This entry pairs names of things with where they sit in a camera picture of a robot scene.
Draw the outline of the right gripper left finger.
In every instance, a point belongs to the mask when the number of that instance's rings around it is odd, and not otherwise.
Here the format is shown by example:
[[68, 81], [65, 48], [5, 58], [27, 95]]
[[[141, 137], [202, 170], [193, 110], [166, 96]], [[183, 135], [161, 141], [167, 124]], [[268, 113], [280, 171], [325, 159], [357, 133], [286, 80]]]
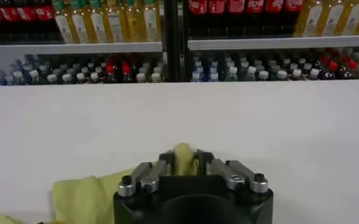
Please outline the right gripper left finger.
[[158, 161], [140, 163], [130, 175], [122, 177], [117, 193], [120, 197], [132, 197], [139, 191], [153, 194], [159, 190], [160, 178], [173, 174], [174, 152], [161, 153]]

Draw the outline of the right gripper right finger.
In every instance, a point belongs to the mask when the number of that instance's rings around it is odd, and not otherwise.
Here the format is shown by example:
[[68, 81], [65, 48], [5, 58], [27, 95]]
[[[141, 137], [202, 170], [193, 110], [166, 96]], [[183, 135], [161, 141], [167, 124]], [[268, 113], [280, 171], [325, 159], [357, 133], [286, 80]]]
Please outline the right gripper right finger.
[[264, 194], [269, 190], [268, 180], [263, 173], [255, 173], [237, 160], [216, 159], [210, 152], [196, 150], [199, 163], [199, 174], [219, 175], [223, 177], [228, 189], [236, 191], [246, 186], [256, 194]]

